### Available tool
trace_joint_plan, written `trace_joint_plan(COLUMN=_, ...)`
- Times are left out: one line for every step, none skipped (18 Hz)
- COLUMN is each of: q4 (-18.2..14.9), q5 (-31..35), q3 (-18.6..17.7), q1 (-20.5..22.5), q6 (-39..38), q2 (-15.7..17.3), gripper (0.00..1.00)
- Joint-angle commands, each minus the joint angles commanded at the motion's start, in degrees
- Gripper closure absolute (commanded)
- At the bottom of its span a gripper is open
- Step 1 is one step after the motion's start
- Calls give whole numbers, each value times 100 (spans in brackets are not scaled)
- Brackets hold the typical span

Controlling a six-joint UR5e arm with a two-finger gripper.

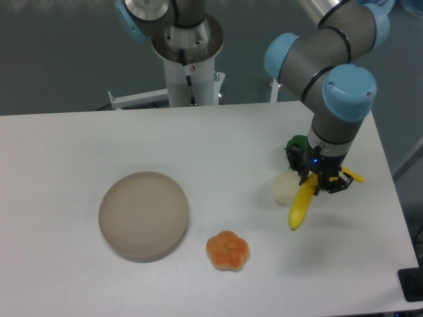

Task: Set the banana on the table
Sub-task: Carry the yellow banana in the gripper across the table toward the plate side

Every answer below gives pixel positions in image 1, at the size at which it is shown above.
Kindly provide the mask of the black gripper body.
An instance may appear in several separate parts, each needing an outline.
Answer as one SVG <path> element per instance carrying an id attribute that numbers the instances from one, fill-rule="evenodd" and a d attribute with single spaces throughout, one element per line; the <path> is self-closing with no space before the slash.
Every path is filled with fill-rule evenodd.
<path id="1" fill-rule="evenodd" d="M 310 174 L 315 173 L 318 176 L 319 185 L 326 185 L 330 177 L 338 176 L 346 155 L 329 157 L 323 155 L 322 150 L 318 145 L 314 148 L 305 145 L 303 149 L 292 147 L 286 151 L 289 167 L 295 172 L 309 170 Z"/>

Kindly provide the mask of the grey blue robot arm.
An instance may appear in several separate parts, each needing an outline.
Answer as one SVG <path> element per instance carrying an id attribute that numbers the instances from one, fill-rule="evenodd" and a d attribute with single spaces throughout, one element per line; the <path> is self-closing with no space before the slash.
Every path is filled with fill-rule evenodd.
<path id="1" fill-rule="evenodd" d="M 286 147 L 289 166 L 301 182 L 316 176 L 314 194 L 345 190 L 356 177 L 341 166 L 377 93 L 373 75 L 353 61 L 375 49 L 389 33 L 389 18 L 373 4 L 357 1 L 302 1 L 317 33 L 301 39 L 278 36 L 264 54 L 264 68 L 313 113 L 304 143 Z M 176 71 L 167 75 L 171 106 L 210 105 L 213 65 L 223 30 L 203 1 L 117 1 L 122 24 L 135 40 L 153 49 Z"/>

